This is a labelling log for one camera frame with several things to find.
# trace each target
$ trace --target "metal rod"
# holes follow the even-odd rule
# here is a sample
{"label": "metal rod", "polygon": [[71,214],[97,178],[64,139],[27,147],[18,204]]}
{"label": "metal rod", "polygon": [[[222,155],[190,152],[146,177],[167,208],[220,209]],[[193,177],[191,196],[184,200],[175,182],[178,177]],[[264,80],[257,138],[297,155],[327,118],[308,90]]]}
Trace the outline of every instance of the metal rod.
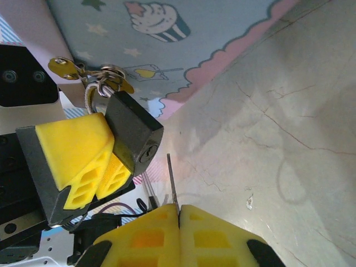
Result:
{"label": "metal rod", "polygon": [[154,188],[152,187],[152,184],[151,184],[151,181],[149,179],[147,172],[144,172],[144,177],[146,178],[147,186],[149,187],[151,196],[154,196],[155,195]]}
{"label": "metal rod", "polygon": [[146,180],[145,180],[144,174],[141,174],[141,178],[142,178],[142,183],[144,185],[145,193],[147,193],[147,196],[150,196],[150,192],[149,192],[149,189],[148,189],[148,187],[146,185]]}
{"label": "metal rod", "polygon": [[167,162],[168,162],[169,178],[171,180],[172,199],[173,199],[173,203],[176,204],[177,212],[179,213],[179,204],[178,204],[176,186],[175,186],[174,178],[173,178],[173,169],[172,169],[172,162],[171,162],[170,154],[167,154]]}

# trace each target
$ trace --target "cable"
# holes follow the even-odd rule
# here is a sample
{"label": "cable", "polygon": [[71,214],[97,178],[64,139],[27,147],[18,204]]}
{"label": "cable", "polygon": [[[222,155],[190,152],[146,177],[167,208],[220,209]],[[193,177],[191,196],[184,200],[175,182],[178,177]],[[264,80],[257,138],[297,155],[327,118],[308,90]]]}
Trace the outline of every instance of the cable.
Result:
{"label": "cable", "polygon": [[115,207],[115,206],[122,206],[122,207],[125,207],[127,208],[128,210],[130,210],[133,214],[136,214],[135,210],[128,206],[127,204],[125,203],[121,203],[121,202],[115,202],[115,203],[111,203],[105,207],[103,207],[98,213],[103,213],[104,211],[106,211],[107,209],[111,208],[111,207]]}
{"label": "cable", "polygon": [[142,213],[140,214],[118,214],[115,215],[115,218],[118,219],[118,226],[122,226],[122,218],[137,218],[147,213],[147,205],[142,199],[136,199],[137,206],[140,208]]}
{"label": "cable", "polygon": [[88,216],[88,213],[85,213],[83,215],[83,217],[81,217],[81,219],[78,222],[72,223],[71,221],[69,221],[68,223],[63,224],[62,228],[67,230],[67,231],[69,231],[69,232],[72,232],[72,231],[74,231],[74,230],[76,230],[78,228],[78,226],[84,221],[84,219],[87,216]]}

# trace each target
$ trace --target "pink cloud border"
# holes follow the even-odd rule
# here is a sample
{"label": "pink cloud border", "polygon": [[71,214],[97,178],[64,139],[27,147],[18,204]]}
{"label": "pink cloud border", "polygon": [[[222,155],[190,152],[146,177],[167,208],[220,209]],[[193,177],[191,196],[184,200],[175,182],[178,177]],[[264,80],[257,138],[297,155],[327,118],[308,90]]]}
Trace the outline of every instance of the pink cloud border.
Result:
{"label": "pink cloud border", "polygon": [[160,101],[165,105],[159,118],[165,120],[176,112],[184,103],[216,75],[221,73],[246,48],[252,45],[271,27],[282,15],[290,10],[299,0],[281,0],[272,4],[266,19],[250,27],[246,33],[229,41],[221,50],[212,53],[210,59],[201,62],[198,67],[185,72],[185,78],[190,82],[178,92],[167,94]]}

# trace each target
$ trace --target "star print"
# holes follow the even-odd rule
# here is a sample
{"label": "star print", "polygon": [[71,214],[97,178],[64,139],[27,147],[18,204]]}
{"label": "star print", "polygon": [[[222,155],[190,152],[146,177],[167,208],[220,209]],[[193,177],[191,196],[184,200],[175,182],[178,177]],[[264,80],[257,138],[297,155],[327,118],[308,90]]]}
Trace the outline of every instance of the star print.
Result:
{"label": "star print", "polygon": [[96,33],[97,35],[104,36],[105,33],[108,33],[107,30],[105,30],[100,24],[98,25],[91,25],[89,23],[85,23],[86,26],[88,27],[89,32]]}
{"label": "star print", "polygon": [[128,49],[128,48],[124,48],[125,51],[123,52],[124,54],[127,55],[132,55],[133,57],[137,57],[138,55],[140,55],[141,53],[137,50],[137,49]]}
{"label": "star print", "polygon": [[92,55],[89,55],[87,51],[84,52],[77,51],[77,55],[78,57],[85,58],[86,60],[91,60],[91,58],[93,57]]}
{"label": "star print", "polygon": [[155,96],[160,96],[162,93],[159,91],[151,91],[151,94]]}
{"label": "star print", "polygon": [[82,2],[83,6],[91,6],[95,8],[98,11],[101,11],[100,6],[106,6],[106,3],[101,2],[100,0],[83,0]]}

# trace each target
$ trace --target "black cable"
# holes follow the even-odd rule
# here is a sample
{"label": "black cable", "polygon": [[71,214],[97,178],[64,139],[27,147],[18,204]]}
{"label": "black cable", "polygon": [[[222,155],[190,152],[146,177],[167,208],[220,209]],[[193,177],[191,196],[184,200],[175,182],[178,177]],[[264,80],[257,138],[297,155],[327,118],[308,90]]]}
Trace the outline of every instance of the black cable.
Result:
{"label": "black cable", "polygon": [[144,201],[142,199],[138,198],[138,199],[136,199],[136,203],[137,203],[137,206],[142,211],[142,213],[140,213],[140,214],[118,214],[118,215],[115,215],[115,217],[118,220],[118,226],[119,227],[122,226],[122,218],[138,218],[138,217],[140,217],[142,215],[147,214],[148,209],[147,209],[147,205],[144,203]]}
{"label": "black cable", "polygon": [[66,224],[63,224],[62,225],[62,228],[69,231],[69,232],[72,232],[74,230],[77,229],[77,227],[84,221],[84,219],[88,216],[88,213],[85,213],[83,214],[83,217],[81,217],[81,219],[76,222],[76,223],[72,223],[71,221],[66,223]]}

